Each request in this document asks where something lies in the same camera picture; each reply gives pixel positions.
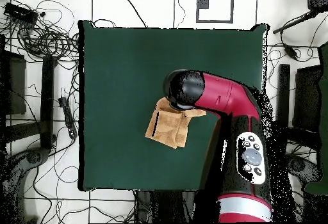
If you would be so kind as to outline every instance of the floor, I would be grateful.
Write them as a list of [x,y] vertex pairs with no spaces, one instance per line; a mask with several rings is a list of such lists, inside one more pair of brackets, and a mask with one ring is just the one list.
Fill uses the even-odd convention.
[[[115,23],[116,26],[143,27],[142,21],[128,3],[127,0],[17,0],[27,4],[32,8],[38,7],[41,11],[45,11],[45,19],[57,22],[56,25],[69,30],[70,36],[78,32],[77,21],[97,19],[107,19]],[[326,14],[319,15],[315,19],[308,20],[294,28],[284,32],[283,40],[290,45],[303,46],[299,47],[301,60],[307,62],[299,63],[284,56],[283,49],[276,45],[280,43],[279,35],[274,35],[272,31],[284,25],[287,21],[297,17],[308,11],[307,0],[234,0],[234,22],[233,24],[198,24],[195,22],[196,0],[130,0],[143,21],[149,27],[154,28],[218,28],[218,29],[250,29],[255,24],[266,23],[270,26],[268,33],[268,45],[272,46],[272,52],[268,57],[268,74],[272,68],[277,68],[280,63],[288,63],[291,65],[291,84],[292,89],[295,84],[295,74],[298,68],[319,64],[318,58],[310,58],[308,55],[308,47],[312,46],[313,56],[317,57],[316,47],[328,41],[328,20],[324,21],[315,38],[313,35],[320,23],[325,19]],[[6,0],[0,0],[0,6],[4,6]],[[217,0],[222,4],[221,7],[209,8],[207,14],[200,15],[202,19],[222,19],[225,17],[229,8],[230,0]],[[96,26],[111,27],[111,22],[100,20]],[[32,61],[29,56],[18,49],[18,41],[12,39],[12,43],[6,46],[7,50],[21,53],[25,55],[27,61]],[[68,67],[72,62],[65,62]],[[41,69],[39,63],[28,63],[26,70],[26,94],[38,95],[41,89]],[[66,70],[63,67],[57,67],[54,82],[54,98],[59,98],[68,92],[71,86],[72,70]],[[272,86],[266,86],[268,96],[276,95],[277,72],[276,69],[270,78]],[[70,107],[75,111],[79,104],[79,95],[75,93],[75,100],[71,100]],[[293,116],[293,97],[294,91],[291,91],[290,97],[290,122]],[[273,98],[272,106],[275,109],[276,98]],[[31,106],[34,115],[40,119],[40,98],[26,97],[27,102]],[[78,111],[76,111],[75,119],[78,120]],[[29,109],[25,115],[13,115],[12,120],[7,121],[7,125],[19,124],[33,119]],[[54,108],[54,132],[57,133],[65,126],[63,111],[59,107]],[[33,141],[31,146],[38,146],[38,136],[26,138],[24,140],[15,141],[7,146],[8,153],[18,153],[25,149]],[[66,129],[62,129],[58,134],[57,150],[65,148],[70,143]],[[288,151],[292,151],[295,147],[288,146]],[[299,152],[308,152],[308,148],[304,147]],[[111,217],[126,217],[134,205],[134,197],[131,191],[118,191],[114,189],[96,189],[92,192],[81,192],[77,189],[78,179],[78,139],[73,146],[66,151],[59,152],[56,157],[51,157],[40,167],[36,188],[41,194],[53,199],[50,211],[47,213],[43,223],[58,223],[59,219],[56,215],[56,209],[60,208],[60,218],[63,223],[106,223],[111,220],[122,220],[117,217],[113,220]],[[316,162],[315,154],[309,157],[312,162]],[[37,215],[38,222],[44,217],[50,207],[48,200],[44,200],[33,189],[32,183],[35,178],[36,170],[30,171],[25,183],[25,206],[27,215]],[[291,184],[295,191],[300,192],[300,184],[295,177],[290,176]],[[298,203],[302,203],[301,197],[295,194]]]

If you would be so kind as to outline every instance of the control panel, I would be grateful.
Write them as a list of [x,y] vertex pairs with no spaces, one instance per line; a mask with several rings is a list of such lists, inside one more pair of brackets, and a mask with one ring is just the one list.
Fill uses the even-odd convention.
[[252,132],[244,132],[237,137],[236,142],[237,172],[243,179],[252,184],[262,184],[265,181],[265,162],[263,145],[259,137]]

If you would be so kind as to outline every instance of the black pole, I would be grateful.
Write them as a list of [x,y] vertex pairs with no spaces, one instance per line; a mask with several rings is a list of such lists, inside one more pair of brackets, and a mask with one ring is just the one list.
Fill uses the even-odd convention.
[[295,21],[291,22],[290,24],[286,24],[285,26],[274,30],[274,34],[284,31],[292,26],[296,26],[297,24],[299,24],[301,22],[305,22],[306,20],[312,19],[312,18],[316,17],[317,15],[318,15],[318,12],[309,12],[309,13],[305,14],[302,18],[295,20]]

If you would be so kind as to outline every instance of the green table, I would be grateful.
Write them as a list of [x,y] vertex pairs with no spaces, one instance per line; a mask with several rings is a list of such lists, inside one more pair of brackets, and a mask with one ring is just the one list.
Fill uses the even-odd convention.
[[164,96],[163,80],[187,68],[260,90],[266,30],[264,24],[251,31],[93,28],[83,21],[83,189],[198,189],[217,118],[193,118],[185,148],[146,138],[156,102]]
[[319,47],[318,53],[323,72],[319,82],[322,100],[319,134],[322,147],[317,152],[317,159],[323,177],[320,182],[307,184],[305,190],[315,195],[328,195],[328,42]]

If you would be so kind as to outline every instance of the brown cloth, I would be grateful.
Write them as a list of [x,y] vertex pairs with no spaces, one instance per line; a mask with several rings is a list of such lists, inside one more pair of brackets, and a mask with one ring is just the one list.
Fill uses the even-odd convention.
[[156,104],[145,137],[172,148],[183,148],[186,145],[190,120],[195,116],[204,115],[206,111],[201,109],[174,110],[169,101],[162,98]]

